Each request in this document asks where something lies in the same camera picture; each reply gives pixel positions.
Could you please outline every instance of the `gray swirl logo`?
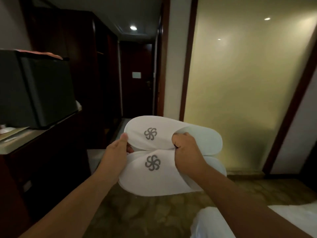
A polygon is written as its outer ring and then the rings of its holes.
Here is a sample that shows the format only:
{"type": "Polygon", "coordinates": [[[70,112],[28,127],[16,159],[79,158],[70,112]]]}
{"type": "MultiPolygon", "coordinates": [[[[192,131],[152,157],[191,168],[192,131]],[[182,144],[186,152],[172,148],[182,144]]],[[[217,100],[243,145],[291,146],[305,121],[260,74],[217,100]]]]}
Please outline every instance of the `gray swirl logo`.
{"type": "Polygon", "coordinates": [[[146,139],[148,140],[154,140],[154,136],[157,135],[156,128],[148,128],[145,132],[144,135],[146,139]]]}
{"type": "Polygon", "coordinates": [[[161,160],[156,155],[152,155],[146,158],[145,167],[149,168],[149,171],[158,170],[161,165],[161,160]]]}

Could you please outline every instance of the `black mini fridge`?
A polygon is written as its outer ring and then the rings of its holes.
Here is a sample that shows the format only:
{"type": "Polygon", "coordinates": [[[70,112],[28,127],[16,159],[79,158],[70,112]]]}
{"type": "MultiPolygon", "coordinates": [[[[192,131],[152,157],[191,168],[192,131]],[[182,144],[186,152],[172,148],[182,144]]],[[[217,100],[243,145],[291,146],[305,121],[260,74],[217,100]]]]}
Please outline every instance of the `black mini fridge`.
{"type": "Polygon", "coordinates": [[[0,50],[0,124],[46,129],[77,112],[67,61],[0,50]]]}

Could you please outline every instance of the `forearm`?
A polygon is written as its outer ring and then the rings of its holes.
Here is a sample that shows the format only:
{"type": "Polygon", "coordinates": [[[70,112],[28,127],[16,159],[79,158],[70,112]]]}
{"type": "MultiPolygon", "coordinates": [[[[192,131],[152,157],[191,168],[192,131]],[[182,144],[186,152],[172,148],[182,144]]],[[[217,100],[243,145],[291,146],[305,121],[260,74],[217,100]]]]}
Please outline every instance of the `forearm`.
{"type": "Polygon", "coordinates": [[[210,196],[237,238],[311,237],[212,167],[205,167],[192,179],[210,196]]]}
{"type": "Polygon", "coordinates": [[[20,238],[82,237],[113,184],[100,177],[90,176],[20,238]]]}

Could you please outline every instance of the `slipper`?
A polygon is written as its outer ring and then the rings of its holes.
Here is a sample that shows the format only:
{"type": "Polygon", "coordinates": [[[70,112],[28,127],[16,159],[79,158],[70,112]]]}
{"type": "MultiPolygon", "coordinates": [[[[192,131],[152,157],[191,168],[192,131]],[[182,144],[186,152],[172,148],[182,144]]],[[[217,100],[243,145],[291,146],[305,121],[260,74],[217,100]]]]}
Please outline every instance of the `slipper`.
{"type": "MultiPolygon", "coordinates": [[[[206,162],[223,175],[226,169],[214,157],[204,156],[206,162]]],[[[202,191],[192,179],[180,174],[175,166],[175,149],[137,151],[127,156],[127,165],[118,183],[138,196],[166,196],[202,191]]]]}
{"type": "Polygon", "coordinates": [[[190,133],[205,156],[215,155],[222,149],[221,135],[211,128],[184,123],[160,116],[139,116],[130,120],[124,132],[129,144],[142,150],[174,149],[174,133],[190,133]]]}

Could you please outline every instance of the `person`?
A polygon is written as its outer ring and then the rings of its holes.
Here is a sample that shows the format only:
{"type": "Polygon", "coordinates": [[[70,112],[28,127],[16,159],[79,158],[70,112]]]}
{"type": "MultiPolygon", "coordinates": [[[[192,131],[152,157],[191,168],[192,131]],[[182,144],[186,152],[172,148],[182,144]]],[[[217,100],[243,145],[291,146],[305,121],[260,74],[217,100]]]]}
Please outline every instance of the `person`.
{"type": "MultiPolygon", "coordinates": [[[[97,168],[20,238],[82,237],[133,152],[123,133],[110,144],[97,168]]],[[[174,134],[175,165],[210,196],[237,238],[311,237],[264,204],[252,199],[231,180],[209,166],[190,134],[174,134]]]]}

